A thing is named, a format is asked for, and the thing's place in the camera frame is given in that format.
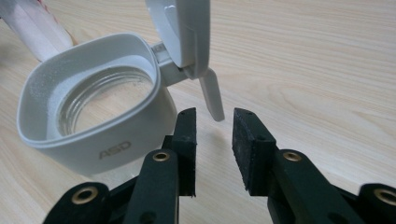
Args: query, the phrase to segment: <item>metal grommet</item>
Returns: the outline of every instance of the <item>metal grommet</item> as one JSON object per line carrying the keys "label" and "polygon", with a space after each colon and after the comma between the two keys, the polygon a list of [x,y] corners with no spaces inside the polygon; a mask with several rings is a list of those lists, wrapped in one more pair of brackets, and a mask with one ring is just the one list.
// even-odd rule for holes
{"label": "metal grommet", "polygon": [[170,158],[169,154],[166,152],[158,152],[152,156],[155,161],[167,161]]}
{"label": "metal grommet", "polygon": [[295,152],[285,152],[283,157],[288,161],[300,161],[302,158],[299,154]]}
{"label": "metal grommet", "polygon": [[375,189],[374,195],[377,199],[383,203],[387,203],[396,206],[396,193],[388,189]]}
{"label": "metal grommet", "polygon": [[96,187],[86,187],[79,189],[72,197],[72,203],[84,204],[92,201],[98,195],[98,189]]}

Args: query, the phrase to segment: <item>white container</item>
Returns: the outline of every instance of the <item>white container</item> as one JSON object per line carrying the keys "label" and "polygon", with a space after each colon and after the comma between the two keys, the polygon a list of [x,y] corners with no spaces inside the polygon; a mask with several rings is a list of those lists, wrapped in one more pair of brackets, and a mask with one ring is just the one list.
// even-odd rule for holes
{"label": "white container", "polygon": [[41,62],[73,46],[41,0],[0,0],[0,17]]}
{"label": "white container", "polygon": [[[151,47],[133,33],[110,35],[58,54],[32,72],[17,115],[27,145],[83,175],[136,161],[174,130],[177,111],[167,87],[188,77],[199,78],[213,119],[224,119],[217,77],[208,68],[209,0],[147,5],[163,43]],[[127,83],[131,92],[121,96]],[[132,92],[140,85],[145,93],[136,105],[79,129],[87,107],[95,107],[96,116],[101,107],[119,106],[113,103],[120,98],[130,103],[141,95]],[[107,100],[110,95],[116,98]]]}

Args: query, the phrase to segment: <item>wooden table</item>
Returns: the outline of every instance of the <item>wooden table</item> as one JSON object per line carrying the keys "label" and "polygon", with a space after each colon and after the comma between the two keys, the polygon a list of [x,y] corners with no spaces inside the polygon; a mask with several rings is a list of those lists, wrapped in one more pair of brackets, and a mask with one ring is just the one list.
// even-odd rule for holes
{"label": "wooden table", "polygon": [[[197,197],[180,199],[180,223],[271,223],[266,199],[248,196],[232,152],[233,109],[255,112],[280,148],[306,154],[336,186],[396,187],[396,3],[211,3],[210,66],[226,120],[205,108],[199,82],[170,88],[177,110],[197,107]],[[160,39],[144,1],[48,0],[79,42],[133,31]],[[0,22],[0,223],[40,223],[77,175],[19,138],[21,88],[38,61]],[[110,187],[125,174],[94,176]]]}

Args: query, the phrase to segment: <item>wood grain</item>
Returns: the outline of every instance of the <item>wood grain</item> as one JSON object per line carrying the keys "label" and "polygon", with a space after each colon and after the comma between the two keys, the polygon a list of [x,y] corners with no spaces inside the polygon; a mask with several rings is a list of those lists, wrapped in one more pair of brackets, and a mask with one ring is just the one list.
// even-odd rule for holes
{"label": "wood grain", "polygon": [[[160,40],[144,1],[48,0],[79,42],[120,32]],[[197,107],[197,198],[180,199],[180,223],[270,223],[251,198],[231,150],[233,108],[255,112],[282,148],[305,153],[336,186],[396,187],[396,3],[281,0],[211,3],[211,67],[226,120],[205,108],[198,81],[169,88],[177,110]],[[0,223],[40,223],[77,175],[18,136],[21,88],[38,65],[0,21]],[[117,186],[136,164],[103,176]]]}

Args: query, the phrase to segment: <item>lid hinge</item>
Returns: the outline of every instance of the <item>lid hinge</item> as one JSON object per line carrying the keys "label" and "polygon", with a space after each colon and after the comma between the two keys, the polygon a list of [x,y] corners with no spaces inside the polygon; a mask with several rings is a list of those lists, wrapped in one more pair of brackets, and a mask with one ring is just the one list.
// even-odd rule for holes
{"label": "lid hinge", "polygon": [[188,78],[186,71],[172,61],[163,42],[151,46],[161,70],[161,77],[166,86],[171,86]]}

